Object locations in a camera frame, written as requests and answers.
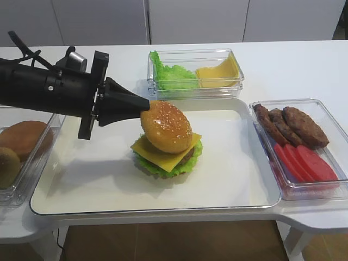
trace green lettuce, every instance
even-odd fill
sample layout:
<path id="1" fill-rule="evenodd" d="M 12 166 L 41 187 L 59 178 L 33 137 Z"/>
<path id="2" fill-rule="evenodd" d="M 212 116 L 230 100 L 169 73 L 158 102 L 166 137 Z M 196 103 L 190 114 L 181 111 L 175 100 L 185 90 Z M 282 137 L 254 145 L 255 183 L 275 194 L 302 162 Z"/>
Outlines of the green lettuce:
<path id="1" fill-rule="evenodd" d="M 161 178 L 172 178 L 175 176 L 178 176 L 180 173 L 183 172 L 191 172 L 194 166 L 197 163 L 198 157 L 202 154 L 203 145 L 201 141 L 198 141 L 197 144 L 194 146 L 195 151 L 192 157 L 183 165 L 178 165 L 174 167 L 174 169 L 171 172 L 167 172 L 160 167 L 154 165 L 150 161 L 144 159 L 142 156 L 134 152 L 136 158 L 139 161 L 139 164 L 144 167 L 147 171 L 149 171 L 153 175 L 158 175 Z"/>
<path id="2" fill-rule="evenodd" d="M 156 51 L 150 52 L 151 60 L 156 68 L 156 81 L 160 90 L 179 90 L 198 88 L 196 75 L 179 65 L 164 66 Z"/>

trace bun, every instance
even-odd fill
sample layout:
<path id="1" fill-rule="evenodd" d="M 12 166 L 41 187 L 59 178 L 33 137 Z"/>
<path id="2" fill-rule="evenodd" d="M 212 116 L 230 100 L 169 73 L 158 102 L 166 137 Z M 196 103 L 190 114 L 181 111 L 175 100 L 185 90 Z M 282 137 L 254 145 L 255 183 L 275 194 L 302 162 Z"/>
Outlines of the bun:
<path id="1" fill-rule="evenodd" d="M 10 148 L 21 161 L 26 161 L 46 126 L 41 121 L 22 121 L 12 125 L 0 134 L 0 147 Z M 53 136 L 52 130 L 49 129 L 38 149 L 39 154 L 50 147 Z"/>
<path id="2" fill-rule="evenodd" d="M 143 111 L 140 120 L 147 139 L 163 152 L 180 153 L 191 145 L 190 122 L 168 102 L 150 101 L 150 110 Z"/>

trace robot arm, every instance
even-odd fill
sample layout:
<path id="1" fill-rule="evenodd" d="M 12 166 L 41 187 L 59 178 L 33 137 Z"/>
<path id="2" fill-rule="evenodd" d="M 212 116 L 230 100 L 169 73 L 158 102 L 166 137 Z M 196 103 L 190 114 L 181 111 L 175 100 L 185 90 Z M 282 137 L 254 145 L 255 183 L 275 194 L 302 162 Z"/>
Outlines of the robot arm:
<path id="1" fill-rule="evenodd" d="M 96 51 L 91 73 L 86 73 L 86 59 L 70 46 L 64 58 L 51 65 L 32 52 L 13 32 L 12 41 L 23 58 L 0 58 L 0 104 L 81 117 L 79 139 L 91 138 L 94 121 L 106 126 L 116 121 L 139 118 L 149 110 L 149 101 L 109 77 L 105 79 L 109 55 Z M 20 62 L 32 59 L 31 66 Z M 35 62 L 46 69 L 34 67 Z"/>

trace clear plastic container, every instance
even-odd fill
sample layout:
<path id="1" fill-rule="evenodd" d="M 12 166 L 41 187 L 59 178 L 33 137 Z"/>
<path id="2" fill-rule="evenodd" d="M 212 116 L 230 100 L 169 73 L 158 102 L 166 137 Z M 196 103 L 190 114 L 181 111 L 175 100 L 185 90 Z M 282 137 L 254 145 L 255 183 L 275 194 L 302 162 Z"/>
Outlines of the clear plastic container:
<path id="1" fill-rule="evenodd" d="M 0 132 L 22 121 L 41 121 L 47 124 L 28 159 L 21 163 L 21 169 L 12 185 L 0 189 L 0 206 L 20 206 L 31 193 L 44 169 L 51 148 L 63 124 L 63 119 L 57 114 L 0 106 Z M 38 152 L 50 129 L 53 132 L 51 146 L 43 153 Z"/>
<path id="2" fill-rule="evenodd" d="M 261 104 L 268 110 L 286 106 L 295 107 L 308 114 L 325 132 L 330 143 L 315 152 L 334 170 L 338 181 L 298 183 L 274 151 L 275 141 L 258 123 L 253 107 Z M 269 162 L 285 200 L 310 200 L 348 197 L 348 136 L 337 121 L 318 100 L 265 101 L 251 104 L 254 126 L 269 157 Z"/>
<path id="3" fill-rule="evenodd" d="M 197 69 L 219 66 L 227 58 L 229 58 L 228 61 L 232 61 L 233 69 L 238 72 L 235 74 L 236 76 L 225 78 L 157 80 L 156 67 L 149 55 L 148 90 L 150 95 L 156 96 L 158 100 L 208 97 L 237 98 L 243 88 L 244 74 L 230 49 L 158 51 L 157 53 L 164 66 L 179 65 L 195 74 Z"/>

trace wooden floor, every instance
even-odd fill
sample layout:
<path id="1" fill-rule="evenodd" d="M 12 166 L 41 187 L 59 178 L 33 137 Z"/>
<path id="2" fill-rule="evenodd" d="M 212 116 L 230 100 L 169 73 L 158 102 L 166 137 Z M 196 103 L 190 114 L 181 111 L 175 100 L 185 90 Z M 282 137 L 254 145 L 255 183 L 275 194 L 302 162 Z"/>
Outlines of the wooden floor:
<path id="1" fill-rule="evenodd" d="M 287 260 L 273 221 L 77 226 L 64 247 L 67 261 Z M 303 255 L 306 261 L 346 261 L 348 235 L 318 235 Z M 0 260 L 41 258 L 20 244 L 0 245 Z"/>

